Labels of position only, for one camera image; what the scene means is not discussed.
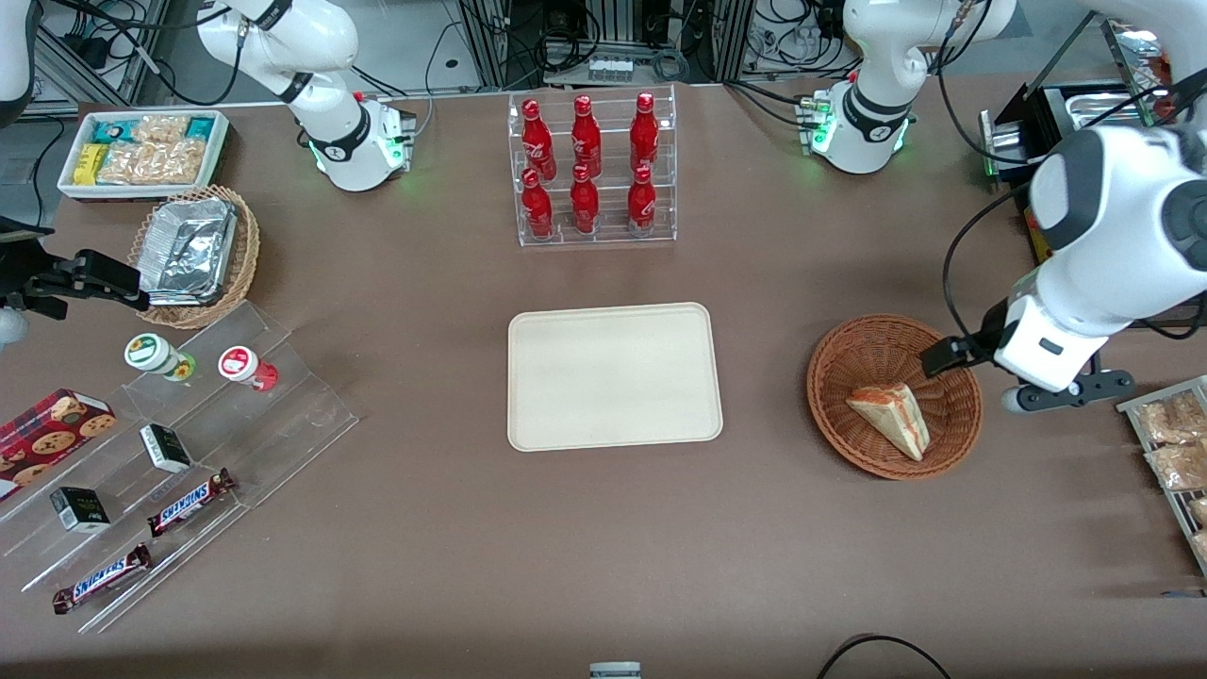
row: packaged bread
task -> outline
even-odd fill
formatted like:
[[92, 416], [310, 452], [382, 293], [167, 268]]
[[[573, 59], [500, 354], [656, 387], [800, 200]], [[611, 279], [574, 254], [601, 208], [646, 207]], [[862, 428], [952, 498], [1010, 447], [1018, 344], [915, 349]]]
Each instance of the packaged bread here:
[[1205, 441], [1165, 446], [1153, 451], [1153, 469], [1168, 491], [1207, 488], [1207, 450]]
[[1207, 498], [1199, 498], [1197, 501], [1190, 501], [1186, 503], [1190, 508], [1190, 516], [1195, 517], [1199, 526], [1207, 528]]
[[1154, 444], [1189, 444], [1207, 437], [1207, 414], [1194, 392], [1137, 406], [1136, 420]]
[[1190, 548], [1202, 561], [1207, 561], [1207, 531], [1200, 531], [1190, 537]]
[[922, 453], [931, 445], [931, 433], [917, 408], [917, 399], [908, 386], [898, 384], [856, 390], [846, 405], [863, 416], [900, 452], [922, 462]]

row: coca-cola bottle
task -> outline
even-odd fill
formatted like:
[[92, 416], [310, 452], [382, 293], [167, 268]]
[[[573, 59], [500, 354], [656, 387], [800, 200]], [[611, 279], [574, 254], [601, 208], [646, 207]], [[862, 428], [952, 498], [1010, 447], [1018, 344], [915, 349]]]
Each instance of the coca-cola bottle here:
[[658, 192], [649, 183], [649, 165], [642, 164], [632, 171], [629, 187], [629, 233], [645, 238], [654, 229], [654, 200]]
[[553, 181], [558, 176], [558, 162], [553, 159], [549, 125], [541, 119], [541, 105], [536, 99], [525, 99], [520, 110], [524, 112], [524, 154], [529, 166], [540, 172], [541, 181]]
[[524, 180], [520, 201], [524, 203], [524, 218], [529, 223], [529, 230], [532, 238], [548, 240], [553, 238], [553, 203], [549, 201], [549, 193], [541, 186], [541, 176], [535, 169], [524, 168], [520, 178]]
[[575, 144], [575, 163], [587, 165], [591, 176], [599, 176], [604, 171], [600, 123], [591, 113], [591, 98], [585, 94], [575, 98], [575, 127], [570, 139]]
[[654, 118], [654, 95], [649, 92], [637, 94], [637, 115], [629, 128], [629, 163], [634, 170], [642, 164], [653, 166], [658, 159], [658, 119]]
[[590, 169], [583, 163], [575, 165], [570, 201], [575, 205], [575, 228], [583, 235], [595, 233], [600, 217], [600, 192], [591, 181]]

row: wicker basket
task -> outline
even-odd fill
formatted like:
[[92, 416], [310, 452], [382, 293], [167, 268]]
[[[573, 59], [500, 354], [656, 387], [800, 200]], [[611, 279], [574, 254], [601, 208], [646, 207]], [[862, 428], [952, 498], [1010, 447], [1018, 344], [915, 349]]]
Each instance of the wicker basket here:
[[[151, 306], [140, 311], [144, 320], [168, 324], [177, 329], [196, 329], [231, 312], [247, 295], [251, 279], [256, 275], [256, 256], [260, 254], [260, 226], [256, 215], [247, 209], [247, 203], [238, 193], [223, 186], [206, 186], [173, 195], [168, 201], [200, 200], [203, 198], [222, 198], [239, 209], [239, 221], [235, 224], [234, 242], [231, 245], [231, 263], [227, 265], [225, 292], [209, 306]], [[142, 252], [142, 239], [146, 238], [151, 215], [142, 219], [142, 227], [134, 236], [134, 246], [126, 261], [134, 265]]]
[[[963, 461], [980, 435], [984, 406], [969, 370], [927, 380], [919, 355], [943, 335], [899, 315], [865, 315], [829, 330], [809, 361], [806, 392], [817, 427], [839, 453], [885, 479], [931, 479]], [[922, 462], [898, 451], [846, 405], [859, 387], [904, 382], [931, 431]]]

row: yellow package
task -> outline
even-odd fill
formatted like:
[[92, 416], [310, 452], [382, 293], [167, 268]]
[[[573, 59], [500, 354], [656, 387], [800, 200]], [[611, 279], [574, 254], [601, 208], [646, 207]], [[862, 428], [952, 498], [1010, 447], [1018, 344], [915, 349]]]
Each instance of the yellow package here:
[[80, 157], [76, 159], [76, 169], [71, 172], [71, 183], [77, 186], [92, 186], [97, 183], [97, 171], [105, 162], [105, 153], [109, 152], [106, 144], [84, 144], [80, 148]]

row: white container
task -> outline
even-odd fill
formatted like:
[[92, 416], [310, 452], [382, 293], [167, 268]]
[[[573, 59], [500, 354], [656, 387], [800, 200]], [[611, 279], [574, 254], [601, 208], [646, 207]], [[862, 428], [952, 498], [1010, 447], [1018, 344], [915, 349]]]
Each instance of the white container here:
[[[128, 121], [147, 115], [154, 116], [188, 116], [194, 118], [214, 118], [214, 127], [210, 129], [210, 137], [205, 141], [205, 154], [202, 156], [202, 169], [197, 172], [197, 178], [192, 183], [145, 183], [145, 185], [113, 185], [97, 183], [83, 185], [72, 183], [71, 175], [75, 172], [76, 162], [80, 158], [80, 150], [84, 144], [92, 142], [93, 133], [98, 124]], [[88, 113], [80, 121], [80, 129], [76, 131], [75, 141], [71, 142], [71, 151], [66, 162], [63, 163], [63, 171], [59, 172], [59, 191], [76, 200], [134, 200], [139, 198], [164, 198], [183, 193], [189, 188], [202, 188], [210, 185], [214, 170], [217, 169], [218, 157], [222, 153], [222, 144], [226, 141], [229, 122], [221, 112], [212, 109], [146, 109], [127, 111], [105, 111]]]

